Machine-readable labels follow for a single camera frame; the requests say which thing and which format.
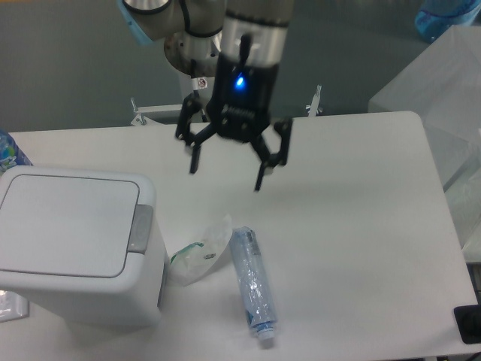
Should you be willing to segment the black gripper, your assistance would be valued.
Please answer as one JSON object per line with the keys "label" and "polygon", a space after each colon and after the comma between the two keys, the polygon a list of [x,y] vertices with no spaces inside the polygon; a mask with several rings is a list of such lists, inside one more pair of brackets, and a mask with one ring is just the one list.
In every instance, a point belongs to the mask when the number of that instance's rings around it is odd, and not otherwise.
{"label": "black gripper", "polygon": [[[223,53],[219,55],[210,101],[189,94],[183,100],[177,121],[175,137],[185,142],[192,157],[190,174],[198,170],[202,143],[215,133],[222,138],[250,142],[260,160],[255,191],[261,189],[268,169],[287,164],[293,119],[283,118],[274,123],[274,131],[280,136],[280,149],[276,153],[269,150],[262,136],[270,125],[270,103],[279,67],[278,64],[242,65]],[[211,125],[194,133],[192,117],[202,111]]]}

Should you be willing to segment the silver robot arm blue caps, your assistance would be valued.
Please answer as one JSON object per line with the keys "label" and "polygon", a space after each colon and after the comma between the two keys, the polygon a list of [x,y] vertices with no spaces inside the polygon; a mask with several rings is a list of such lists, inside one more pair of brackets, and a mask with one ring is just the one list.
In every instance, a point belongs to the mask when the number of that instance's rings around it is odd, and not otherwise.
{"label": "silver robot arm blue caps", "polygon": [[180,71],[212,77],[211,96],[194,89],[182,104],[175,136],[198,170],[202,144],[218,135],[250,144],[259,161],[255,189],[288,161],[293,120],[272,120],[270,105],[283,55],[292,1],[119,1],[135,39],[176,42]]}

